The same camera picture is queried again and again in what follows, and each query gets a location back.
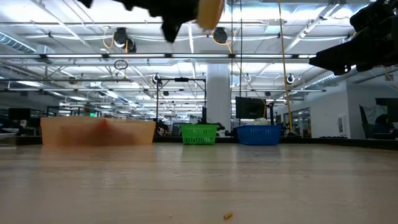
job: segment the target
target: yellow pole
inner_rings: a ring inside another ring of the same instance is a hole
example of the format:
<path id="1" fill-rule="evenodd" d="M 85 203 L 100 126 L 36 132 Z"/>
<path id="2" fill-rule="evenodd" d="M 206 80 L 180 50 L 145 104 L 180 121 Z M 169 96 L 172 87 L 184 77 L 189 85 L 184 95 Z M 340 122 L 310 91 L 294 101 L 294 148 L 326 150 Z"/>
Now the yellow pole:
<path id="1" fill-rule="evenodd" d="M 290 128 L 290 131 L 293 131 L 292 111 L 290 110 L 289 91 L 287 91 L 285 43 L 284 43 L 284 31 L 283 31 L 283 26 L 282 26 L 282 23 L 283 23 L 283 21 L 282 21 L 282 0 L 278 0 L 278 5 L 279 5 L 280 39 L 282 40 L 282 60 L 284 63 L 285 92 L 286 92 L 286 100 L 287 100 L 287 110 L 289 112 L 289 128 Z"/>

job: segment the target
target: orange basket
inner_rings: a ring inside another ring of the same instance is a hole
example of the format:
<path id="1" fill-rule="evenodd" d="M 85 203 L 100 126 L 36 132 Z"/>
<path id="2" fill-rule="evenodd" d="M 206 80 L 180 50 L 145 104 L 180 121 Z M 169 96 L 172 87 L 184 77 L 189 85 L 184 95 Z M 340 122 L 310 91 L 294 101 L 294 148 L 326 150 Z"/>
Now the orange basket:
<path id="1" fill-rule="evenodd" d="M 152 144 L 156 123 L 113 118 L 42 118 L 46 146 L 132 146 Z"/>

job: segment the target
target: green basket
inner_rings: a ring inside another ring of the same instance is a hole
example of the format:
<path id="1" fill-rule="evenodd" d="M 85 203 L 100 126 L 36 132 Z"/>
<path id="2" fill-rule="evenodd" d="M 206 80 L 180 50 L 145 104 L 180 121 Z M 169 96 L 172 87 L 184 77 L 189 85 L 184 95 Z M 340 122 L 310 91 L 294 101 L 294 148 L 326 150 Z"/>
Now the green basket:
<path id="1" fill-rule="evenodd" d="M 217 124 L 182 124 L 184 144 L 212 145 L 216 142 Z"/>

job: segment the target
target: blue basket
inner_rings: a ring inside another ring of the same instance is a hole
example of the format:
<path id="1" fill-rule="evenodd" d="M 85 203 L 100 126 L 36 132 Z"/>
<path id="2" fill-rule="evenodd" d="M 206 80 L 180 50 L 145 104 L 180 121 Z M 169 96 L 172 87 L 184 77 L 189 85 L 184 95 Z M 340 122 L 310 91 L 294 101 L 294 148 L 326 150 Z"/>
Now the blue basket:
<path id="1" fill-rule="evenodd" d="M 244 125 L 238 127 L 239 142 L 249 146 L 276 146 L 280 139 L 279 125 Z"/>

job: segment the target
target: plastic basket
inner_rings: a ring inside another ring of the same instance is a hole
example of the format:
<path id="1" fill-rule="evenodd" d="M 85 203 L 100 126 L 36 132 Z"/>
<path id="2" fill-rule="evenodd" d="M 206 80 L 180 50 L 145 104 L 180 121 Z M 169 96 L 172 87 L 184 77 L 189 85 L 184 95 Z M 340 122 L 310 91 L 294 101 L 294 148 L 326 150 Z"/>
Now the plastic basket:
<path id="1" fill-rule="evenodd" d="M 184 144 L 212 145 L 216 142 L 217 124 L 182 124 Z"/>
<path id="2" fill-rule="evenodd" d="M 238 139 L 249 146 L 276 146 L 279 144 L 280 129 L 278 126 L 245 125 L 238 127 Z"/>

